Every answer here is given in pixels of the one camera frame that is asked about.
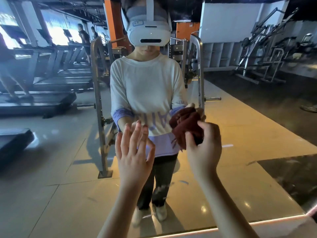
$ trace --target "yellow floor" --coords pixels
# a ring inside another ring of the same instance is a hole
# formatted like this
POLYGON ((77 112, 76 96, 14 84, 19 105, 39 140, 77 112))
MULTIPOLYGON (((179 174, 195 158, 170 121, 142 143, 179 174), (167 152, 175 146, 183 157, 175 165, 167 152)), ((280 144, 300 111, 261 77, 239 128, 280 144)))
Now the yellow floor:
MULTIPOLYGON (((196 91, 197 82, 193 82, 188 90, 193 102, 196 91)), ((93 101, 93 93, 83 96, 86 103, 93 101)), ((205 96, 222 97, 221 101, 207 102, 205 113, 207 121, 219 124, 221 129, 220 179, 247 220, 302 215, 300 206, 255 161, 316 154, 317 147, 207 81, 205 96)), ((103 92, 105 116, 110 113, 109 97, 109 92, 103 92)), ((113 177, 97 179, 100 158, 95 110, 47 120, 0 120, 0 128, 20 127, 31 128, 39 144, 26 150, 20 160, 0 174, 0 237, 96 237, 115 202, 120 178, 114 158, 110 161, 113 177)), ((159 223, 149 214, 139 228, 130 228, 128 237, 216 225, 190 171, 186 152, 179 154, 167 204, 166 221, 159 223)))

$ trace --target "hair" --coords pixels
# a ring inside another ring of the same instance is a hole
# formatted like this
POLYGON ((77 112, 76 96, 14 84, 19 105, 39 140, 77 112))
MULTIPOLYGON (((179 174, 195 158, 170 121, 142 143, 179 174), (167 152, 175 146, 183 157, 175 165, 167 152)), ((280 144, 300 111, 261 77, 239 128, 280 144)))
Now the hair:
MULTIPOLYGON (((155 0, 155 1, 157 1, 163 9, 168 11, 167 0, 155 0)), ((134 3, 136 2, 137 0, 121 0, 121 7, 125 12, 127 12, 128 9, 132 7, 134 3)))

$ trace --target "neck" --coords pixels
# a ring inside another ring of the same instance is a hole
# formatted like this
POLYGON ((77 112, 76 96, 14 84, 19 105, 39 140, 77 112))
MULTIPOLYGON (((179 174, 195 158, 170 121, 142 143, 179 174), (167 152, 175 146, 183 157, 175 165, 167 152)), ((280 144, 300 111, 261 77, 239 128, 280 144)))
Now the neck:
POLYGON ((144 56, 144 55, 141 55, 139 52, 136 52, 136 50, 134 50, 130 55, 127 56, 127 58, 133 59, 133 60, 139 61, 139 62, 146 62, 146 61, 151 61, 154 58, 158 57, 159 54, 160 54, 160 52, 156 51, 151 56, 144 56))

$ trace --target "handwritten label on headset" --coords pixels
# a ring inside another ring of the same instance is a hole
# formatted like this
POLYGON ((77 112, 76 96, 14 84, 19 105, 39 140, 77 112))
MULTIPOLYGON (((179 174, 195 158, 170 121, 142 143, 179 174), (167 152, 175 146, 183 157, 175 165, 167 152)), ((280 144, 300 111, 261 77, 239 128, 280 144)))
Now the handwritten label on headset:
POLYGON ((136 27, 136 26, 142 26, 142 25, 144 25, 144 22, 143 22, 143 21, 135 21, 135 22, 132 23, 132 25, 133 25, 134 27, 136 27))

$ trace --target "headset strap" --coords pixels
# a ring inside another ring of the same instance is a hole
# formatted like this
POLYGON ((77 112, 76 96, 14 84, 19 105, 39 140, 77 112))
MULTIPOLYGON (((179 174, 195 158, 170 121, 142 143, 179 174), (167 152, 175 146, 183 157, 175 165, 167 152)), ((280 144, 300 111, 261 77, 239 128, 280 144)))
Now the headset strap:
POLYGON ((154 21, 154 0, 146 0, 146 19, 154 21))

